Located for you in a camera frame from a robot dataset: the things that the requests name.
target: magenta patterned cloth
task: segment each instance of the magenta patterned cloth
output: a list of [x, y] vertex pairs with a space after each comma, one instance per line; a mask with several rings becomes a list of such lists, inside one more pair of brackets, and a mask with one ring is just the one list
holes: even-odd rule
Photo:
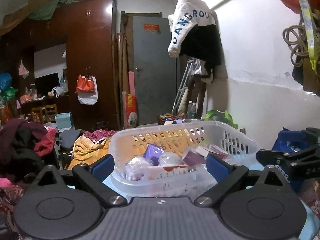
[[117, 131], [96, 130], [94, 132], [84, 132], [83, 136], [92, 141], [99, 141], [102, 138], [113, 136]]

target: purple box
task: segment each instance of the purple box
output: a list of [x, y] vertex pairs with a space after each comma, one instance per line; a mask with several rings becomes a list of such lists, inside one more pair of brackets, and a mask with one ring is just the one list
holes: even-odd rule
[[143, 157], [153, 163], [153, 166], [158, 166], [159, 157], [164, 153], [162, 147], [154, 144], [149, 144]]
[[183, 161], [188, 164], [188, 166], [194, 166], [196, 164], [205, 164], [206, 161], [203, 156], [189, 151], [188, 154], [183, 158]]

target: white bag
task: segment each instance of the white bag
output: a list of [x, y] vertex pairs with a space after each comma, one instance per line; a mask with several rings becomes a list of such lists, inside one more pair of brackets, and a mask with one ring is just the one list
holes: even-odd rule
[[98, 101], [98, 88], [96, 77], [92, 77], [94, 81], [94, 90], [96, 91], [95, 94], [89, 93], [78, 93], [78, 100], [83, 105], [94, 105]]
[[25, 68], [22, 61], [20, 63], [19, 67], [19, 76], [22, 76], [23, 78], [26, 78], [29, 75], [29, 71]]

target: blue plastic bag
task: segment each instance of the blue plastic bag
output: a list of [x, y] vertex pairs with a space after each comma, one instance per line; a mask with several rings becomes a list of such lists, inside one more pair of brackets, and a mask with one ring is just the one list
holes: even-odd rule
[[6, 90], [11, 87], [12, 78], [9, 73], [0, 74], [0, 90]]

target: yellow towel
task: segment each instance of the yellow towel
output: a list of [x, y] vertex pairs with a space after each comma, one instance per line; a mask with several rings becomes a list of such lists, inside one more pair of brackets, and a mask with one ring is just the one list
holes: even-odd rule
[[104, 155], [107, 155], [109, 152], [109, 143], [110, 138], [105, 139], [102, 143], [94, 143], [89, 138], [81, 136], [75, 141], [75, 145], [73, 146], [74, 157], [68, 170], [71, 170], [80, 163], [90, 165]]

